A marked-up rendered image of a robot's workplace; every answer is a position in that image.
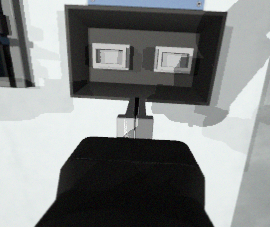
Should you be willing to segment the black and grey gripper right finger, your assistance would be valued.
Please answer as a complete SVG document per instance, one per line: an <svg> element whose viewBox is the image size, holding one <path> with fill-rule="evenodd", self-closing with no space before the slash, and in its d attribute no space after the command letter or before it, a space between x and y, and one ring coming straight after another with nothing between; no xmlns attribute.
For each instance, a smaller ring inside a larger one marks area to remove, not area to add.
<svg viewBox="0 0 270 227"><path fill-rule="evenodd" d="M138 97L136 103L135 138L152 139L153 125L153 116L146 115L145 98Z"/></svg>

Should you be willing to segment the grey rectangular part with pocket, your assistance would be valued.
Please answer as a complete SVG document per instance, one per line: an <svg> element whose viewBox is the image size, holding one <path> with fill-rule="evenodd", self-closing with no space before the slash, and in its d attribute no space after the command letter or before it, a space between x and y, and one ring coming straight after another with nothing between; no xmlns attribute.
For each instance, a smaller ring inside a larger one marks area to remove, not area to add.
<svg viewBox="0 0 270 227"><path fill-rule="evenodd" d="M179 49L179 50L176 50ZM155 72L190 73L194 48L155 47Z"/></svg>
<svg viewBox="0 0 270 227"><path fill-rule="evenodd" d="M130 45L92 43L92 49L93 68L129 69Z"/></svg>

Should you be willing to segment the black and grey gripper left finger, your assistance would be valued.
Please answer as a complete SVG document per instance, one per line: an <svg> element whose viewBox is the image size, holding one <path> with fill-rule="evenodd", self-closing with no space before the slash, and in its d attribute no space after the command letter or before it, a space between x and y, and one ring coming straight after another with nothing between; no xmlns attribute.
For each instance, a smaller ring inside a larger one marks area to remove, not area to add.
<svg viewBox="0 0 270 227"><path fill-rule="evenodd" d="M116 118L117 138L134 138L137 97L130 97L125 114Z"/></svg>

